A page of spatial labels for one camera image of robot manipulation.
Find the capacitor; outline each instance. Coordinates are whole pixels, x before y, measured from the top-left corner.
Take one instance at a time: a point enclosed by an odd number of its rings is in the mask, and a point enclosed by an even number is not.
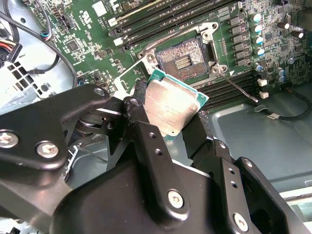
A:
[[[250,20],[253,21],[253,22],[259,23],[260,20],[261,20],[261,15],[259,13],[253,13],[250,16]]]
[[[285,70],[279,67],[276,69],[275,73],[278,74],[280,77],[283,77],[285,75]]]
[[[304,36],[303,32],[297,32],[297,31],[292,31],[291,35],[293,37],[299,38],[299,39],[303,38],[303,36]]]
[[[263,67],[259,63],[256,63],[253,67],[257,72],[260,72],[261,70],[263,70]]]
[[[276,80],[280,83],[283,83],[286,81],[286,77],[285,76],[276,76]]]
[[[262,48],[260,48],[260,47],[258,47],[258,48],[256,48],[255,50],[254,50],[254,54],[255,55],[263,55],[265,53],[265,51],[264,51],[264,49],[262,49]]]
[[[262,31],[262,26],[259,25],[259,24],[255,24],[253,27],[252,27],[252,31],[255,32],[255,33],[260,33]]]
[[[256,36],[253,38],[254,43],[258,44],[258,45],[262,45],[263,43],[263,38],[260,36]]]
[[[281,29],[289,29],[290,24],[289,23],[285,23],[285,22],[280,22],[280,23],[277,24],[277,27],[281,28]]]

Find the green circuit board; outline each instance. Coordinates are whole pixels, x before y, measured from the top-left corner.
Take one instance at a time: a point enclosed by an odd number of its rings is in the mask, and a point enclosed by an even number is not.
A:
[[[24,2],[29,5],[44,28],[45,20],[36,3],[28,0]],[[74,65],[78,74],[78,85],[86,82],[96,83],[111,94],[116,90],[129,93],[137,79],[149,78],[142,63],[123,76],[120,82],[116,83],[114,79],[138,60],[140,51],[153,41],[204,22],[216,22],[218,25],[212,33],[212,50],[214,62],[226,66],[223,75],[239,76],[255,70],[255,66],[260,64],[263,79],[267,79],[269,83],[267,90],[276,90],[280,84],[287,81],[294,85],[310,81],[310,64],[306,62],[306,54],[310,49],[310,34],[305,33],[303,38],[299,39],[291,35],[290,29],[277,27],[279,22],[286,21],[296,25],[297,13],[304,8],[304,0],[293,0],[283,5],[278,4],[278,0],[40,2],[53,25],[52,41]],[[254,13],[261,16],[258,22],[252,19]],[[112,23],[112,19],[122,20]],[[256,24],[262,26],[260,32],[253,32]],[[254,42],[257,36],[263,38],[263,43]],[[123,43],[116,45],[114,40],[122,37]],[[198,37],[200,33],[191,30],[159,44],[155,48],[155,54]],[[235,49],[238,44],[243,44],[240,50]],[[259,48],[265,51],[263,55],[257,55],[256,50]],[[194,65],[193,61],[188,61],[189,57],[182,59],[183,66]],[[207,58],[205,60],[206,71],[201,74],[192,73],[185,79],[176,78],[195,88],[221,80],[218,75],[212,78],[211,62],[208,63]],[[276,77],[278,68],[286,73],[283,80]]]

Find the bolt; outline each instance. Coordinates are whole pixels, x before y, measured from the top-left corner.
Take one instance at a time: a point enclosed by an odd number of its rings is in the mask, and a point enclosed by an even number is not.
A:
[[[234,214],[234,221],[236,225],[242,230],[243,232],[248,231],[248,224],[246,220],[241,216],[239,213]]]
[[[44,142],[38,145],[37,153],[42,157],[52,158],[58,155],[59,148],[51,142]]]
[[[245,162],[246,162],[247,166],[253,167],[252,163],[248,159],[245,159]]]
[[[211,70],[214,74],[218,73],[218,69],[216,67],[213,67]]]
[[[11,148],[19,142],[19,138],[14,133],[0,132],[0,148]]]
[[[148,55],[148,56],[147,56],[147,59],[150,60],[150,61],[152,61],[152,60],[155,59],[155,57],[154,57],[154,55]]]
[[[169,199],[170,204],[177,209],[183,206],[182,196],[174,190],[170,190],[168,192],[168,199]]]
[[[223,149],[226,148],[225,144],[224,144],[222,141],[219,141],[219,144],[220,144],[220,146],[221,146]]]
[[[294,64],[294,59],[293,59],[293,58],[289,58],[289,59],[287,60],[287,63],[288,63],[288,64]]]
[[[97,95],[100,95],[100,96],[104,96],[105,93],[103,90],[99,89],[99,88],[94,88],[94,92],[97,94]]]

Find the cable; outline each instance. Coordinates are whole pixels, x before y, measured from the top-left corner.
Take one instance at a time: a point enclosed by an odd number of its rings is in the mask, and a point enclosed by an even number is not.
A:
[[[51,23],[50,23],[48,14],[45,11],[43,5],[40,3],[39,0],[36,0],[36,3],[38,4],[39,8],[41,9],[42,14],[43,14],[45,20],[47,21],[47,26],[48,26],[48,32],[47,33],[46,32],[45,33],[41,33],[41,36],[44,38],[44,40],[49,40],[51,38],[51,36],[52,36],[52,28],[51,28]]]
[[[5,15],[2,11],[0,11],[0,18],[4,19],[5,21],[8,21],[10,24],[16,26],[17,28],[25,31],[26,33],[34,36],[35,38],[37,38],[38,40],[42,41],[43,43],[45,43],[51,50],[53,50],[61,60],[63,60],[63,62],[65,63],[65,65],[68,67],[70,73],[73,76],[73,88],[75,88],[77,86],[77,74],[76,71],[74,69],[74,67],[72,66],[72,64],[70,63],[70,61],[68,61],[68,59],[60,52],[58,51],[58,49],[50,42],[45,41],[40,34],[36,33],[35,31],[31,30],[30,28],[25,27],[24,25],[16,22],[15,20],[9,18],[7,15]]]
[[[101,160],[101,161],[103,161],[103,162],[105,162],[105,163],[108,162],[107,160],[105,160],[105,159],[103,159],[103,158],[97,156],[95,153],[93,153],[93,152],[90,151],[90,150],[87,150],[87,149],[85,149],[85,148],[81,148],[81,147],[79,147],[79,146],[77,146],[77,149],[79,149],[80,151],[86,152],[86,153],[88,153],[88,154],[90,154],[90,155],[92,155],[92,156],[98,158],[99,160]]]
[[[308,106],[307,109],[303,113],[301,113],[297,116],[292,116],[292,117],[280,116],[280,115],[274,113],[273,111],[271,111],[269,109],[263,109],[261,111],[264,112],[265,114],[267,114],[269,118],[279,119],[279,120],[283,120],[283,121],[299,120],[299,119],[302,119],[303,117],[307,116],[308,114],[310,114],[312,112],[312,102],[309,99],[307,99],[307,97],[305,97],[305,96],[303,96],[303,95],[301,95],[301,94],[297,93],[296,91],[291,90],[289,88],[285,89],[285,91],[294,95],[298,99],[304,101]]]
[[[55,59],[54,59],[54,62],[48,68],[46,68],[46,69],[35,68],[33,70],[27,71],[27,73],[29,73],[29,74],[44,74],[44,73],[46,73],[48,71],[51,71],[53,68],[55,68],[55,66],[57,65],[58,62],[59,62],[59,56],[56,55]]]
[[[4,47],[4,48],[8,49],[9,51],[12,51],[12,48],[6,44],[0,43],[0,47]]]
[[[12,18],[11,13],[10,13],[10,9],[9,9],[9,0],[3,0],[3,8],[4,8],[4,12],[5,14],[9,17]],[[16,43],[19,43],[20,41],[20,34],[18,31],[18,28],[16,26],[14,26],[13,24],[9,23],[11,31],[12,31],[12,37],[13,37],[13,41]]]

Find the black ram slot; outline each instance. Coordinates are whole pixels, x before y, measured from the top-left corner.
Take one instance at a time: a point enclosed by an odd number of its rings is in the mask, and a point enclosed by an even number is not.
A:
[[[237,77],[232,77],[231,81],[243,88],[248,94],[256,96],[259,91],[256,85],[256,79],[256,73],[248,72]],[[209,97],[209,100],[202,107],[202,110],[210,110],[246,98],[226,80],[205,86],[198,91]]]
[[[187,1],[184,1],[183,3],[181,4],[177,4],[177,5],[174,5],[172,6],[170,9],[171,10],[165,10],[163,12],[160,12],[159,15],[161,15],[161,17],[158,15],[156,16],[156,14],[153,14],[150,19],[147,19],[145,18],[144,20],[142,20],[142,18],[140,19],[140,23],[144,23],[144,22],[147,22],[146,24],[142,24],[140,25],[138,28],[135,28],[135,25],[134,24],[131,24],[129,25],[128,27],[122,27],[122,30],[124,32],[126,32],[125,34],[122,34],[120,35],[121,37],[124,36],[124,35],[127,35],[129,37],[131,37],[132,35],[136,34],[136,33],[139,33],[139,32],[142,32],[143,30],[146,30],[150,27],[153,27],[155,26],[157,23],[162,23],[164,22],[165,20],[168,20],[170,18],[174,18],[177,14],[182,14],[188,10],[191,10],[191,9],[194,9],[195,7],[205,3],[207,4],[206,0],[200,0],[200,1],[196,1],[190,5],[185,5],[185,7],[182,7],[182,8],[178,8],[178,9],[175,9],[175,10],[172,10],[173,8],[175,8],[176,6],[178,5],[182,5],[184,4],[185,2],[189,2],[189,0]]]
[[[214,0],[214,1],[211,1],[209,3],[209,7],[208,7],[209,11],[207,11],[207,9],[203,9],[203,10],[197,12],[196,14],[193,14],[193,15],[187,16],[185,18],[182,18],[181,20],[175,21],[174,24],[168,24],[168,25],[166,25],[164,27],[159,27],[159,29],[154,29],[153,31],[146,32],[145,34],[140,35],[140,36],[136,37],[133,40],[130,40],[130,41],[127,41],[126,43],[123,43],[122,46],[124,46],[125,48],[131,48],[131,46],[135,46],[136,44],[138,44],[140,42],[143,42],[143,41],[145,41],[148,38],[154,37],[154,36],[164,32],[166,30],[171,31],[178,25],[181,25],[181,24],[184,24],[184,23],[193,24],[194,22],[192,22],[192,21],[195,20],[195,18],[201,17],[203,15],[208,15],[210,12],[212,12],[215,9],[220,8],[220,7],[222,7],[222,6],[226,5],[226,4],[229,4],[233,0],[223,0],[222,2],[215,3],[216,1],[219,1],[219,0]]]
[[[132,25],[134,25],[138,22],[146,21],[146,19],[148,17],[152,17],[152,16],[155,16],[157,14],[162,14],[163,12],[167,11],[168,8],[173,8],[177,5],[183,4],[184,2],[188,2],[188,1],[189,0],[174,0],[174,1],[168,2],[168,3],[162,5],[158,8],[152,9],[150,11],[146,11],[146,13],[144,13],[143,15],[140,15],[134,19],[128,19],[125,21],[122,20],[121,22],[119,22],[119,25],[116,26],[115,30],[122,29],[124,31],[128,27],[131,27]]]

